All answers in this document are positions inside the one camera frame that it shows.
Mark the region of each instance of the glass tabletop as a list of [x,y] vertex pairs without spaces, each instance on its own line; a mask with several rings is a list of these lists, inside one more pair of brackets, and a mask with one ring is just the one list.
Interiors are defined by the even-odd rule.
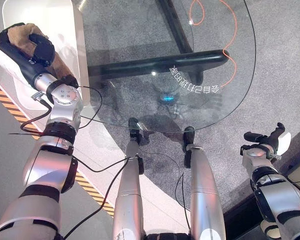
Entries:
[[[243,0],[129,0],[82,10],[95,120],[151,132],[210,126],[247,94],[255,37]],[[94,13],[95,18],[85,19]],[[99,94],[90,90],[93,111]]]

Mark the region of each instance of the silver robot arm segment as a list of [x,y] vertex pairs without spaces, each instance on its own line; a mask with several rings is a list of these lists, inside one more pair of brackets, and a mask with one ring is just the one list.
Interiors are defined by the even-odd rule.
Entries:
[[251,179],[263,219],[277,225],[282,240],[300,240],[300,191],[271,163],[290,144],[284,126],[278,126],[281,130],[276,129],[269,137],[251,132],[244,135],[246,140],[259,144],[241,147],[242,165]]
[[72,187],[78,166],[72,158],[83,108],[75,88],[78,84],[72,76],[56,79],[40,63],[29,63],[10,44],[7,29],[0,34],[0,49],[20,66],[29,84],[53,103],[45,129],[23,170],[25,190],[0,220],[0,240],[61,240],[60,193]]

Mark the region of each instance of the white end effector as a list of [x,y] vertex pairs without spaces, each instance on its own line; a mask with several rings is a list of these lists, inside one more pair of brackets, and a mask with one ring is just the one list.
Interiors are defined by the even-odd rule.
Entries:
[[243,145],[240,154],[263,219],[278,228],[280,239],[300,240],[300,191],[281,175],[272,161],[285,153],[291,134],[282,123],[270,136],[246,132],[244,139],[258,144]]

